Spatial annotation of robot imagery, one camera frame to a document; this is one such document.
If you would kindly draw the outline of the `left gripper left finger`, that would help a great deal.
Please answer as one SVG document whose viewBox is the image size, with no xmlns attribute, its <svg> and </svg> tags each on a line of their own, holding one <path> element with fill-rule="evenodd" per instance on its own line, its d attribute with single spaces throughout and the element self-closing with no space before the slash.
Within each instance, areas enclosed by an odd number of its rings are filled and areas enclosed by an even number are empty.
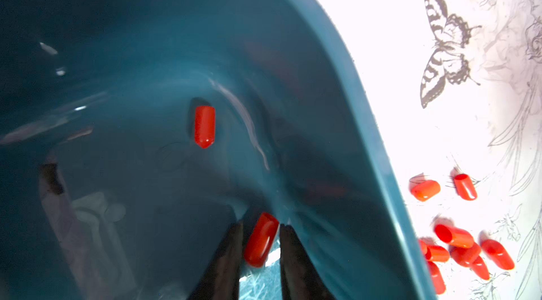
<svg viewBox="0 0 542 300">
<path fill-rule="evenodd" d="M 243 256 L 244 224 L 233 224 L 224 235 L 188 299 L 237 300 Z"/>
</svg>

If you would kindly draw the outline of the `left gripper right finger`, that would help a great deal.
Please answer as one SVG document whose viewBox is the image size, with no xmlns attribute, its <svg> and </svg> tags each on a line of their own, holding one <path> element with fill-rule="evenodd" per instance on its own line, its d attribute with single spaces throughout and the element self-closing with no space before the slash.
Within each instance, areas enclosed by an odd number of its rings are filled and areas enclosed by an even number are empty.
<svg viewBox="0 0 542 300">
<path fill-rule="evenodd" d="M 282 298 L 290 300 L 334 299 L 291 225 L 281 224 L 280 277 Z"/>
</svg>

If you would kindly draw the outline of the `red sleeve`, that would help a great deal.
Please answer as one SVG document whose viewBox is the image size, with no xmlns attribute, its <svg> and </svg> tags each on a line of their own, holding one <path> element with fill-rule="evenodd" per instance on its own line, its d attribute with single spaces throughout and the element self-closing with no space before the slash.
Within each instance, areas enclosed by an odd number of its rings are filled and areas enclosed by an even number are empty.
<svg viewBox="0 0 542 300">
<path fill-rule="evenodd" d="M 426 180 L 422 181 L 420 184 L 416 184 L 410 191 L 416 200 L 426 202 L 438 195 L 441 191 L 441 187 L 437 181 Z"/>
<path fill-rule="evenodd" d="M 450 253 L 447 249 L 438 245 L 427 245 L 425 259 L 434 263 L 445 263 L 450 260 Z"/>
<path fill-rule="evenodd" d="M 450 250 L 450 257 L 460 266 L 470 268 L 474 261 L 480 256 L 481 247 L 474 244 L 470 248 L 454 246 Z"/>
<path fill-rule="evenodd" d="M 419 239 L 419 245 L 421 247 L 422 254 L 425 256 L 427 254 L 427 251 L 428 251 L 427 244 L 423 240 Z"/>
<path fill-rule="evenodd" d="M 244 260 L 248 265 L 253 268 L 265 265 L 278 230 L 279 221 L 271 214 L 263 212 L 244 249 Z"/>
<path fill-rule="evenodd" d="M 513 270 L 515 262 L 512 260 L 508 251 L 500 243 L 492 239 L 487 239 L 481 243 L 482 251 L 502 270 Z"/>
<path fill-rule="evenodd" d="M 490 280 L 490 273 L 487 265 L 481 256 L 478 256 L 470 265 L 470 270 L 482 280 Z"/>
<path fill-rule="evenodd" d="M 215 141 L 216 111 L 212 106 L 198 106 L 195 114 L 195 143 L 206 149 Z"/>
<path fill-rule="evenodd" d="M 478 198 L 477 190 L 468 174 L 457 174 L 453 178 L 457 194 L 466 201 Z"/>
<path fill-rule="evenodd" d="M 434 226 L 436 236 L 445 244 L 469 249 L 474 246 L 474 238 L 466 230 L 439 224 Z"/>
<path fill-rule="evenodd" d="M 436 294 L 437 295 L 444 294 L 446 292 L 446 285 L 443 280 L 443 276 L 440 272 L 440 269 L 432 261 L 428 261 L 427 266 L 429 268 L 430 278 L 435 288 Z"/>
</svg>

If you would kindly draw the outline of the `teal plastic storage box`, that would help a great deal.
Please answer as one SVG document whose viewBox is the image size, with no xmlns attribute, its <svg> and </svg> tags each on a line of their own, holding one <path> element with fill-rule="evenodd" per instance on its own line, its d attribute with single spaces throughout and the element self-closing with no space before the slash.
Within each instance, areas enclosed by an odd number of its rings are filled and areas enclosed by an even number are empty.
<svg viewBox="0 0 542 300">
<path fill-rule="evenodd" d="M 336 299 L 434 299 L 406 211 L 316 0 L 1 0 L 2 298 L 187 299 L 267 212 Z"/>
</svg>

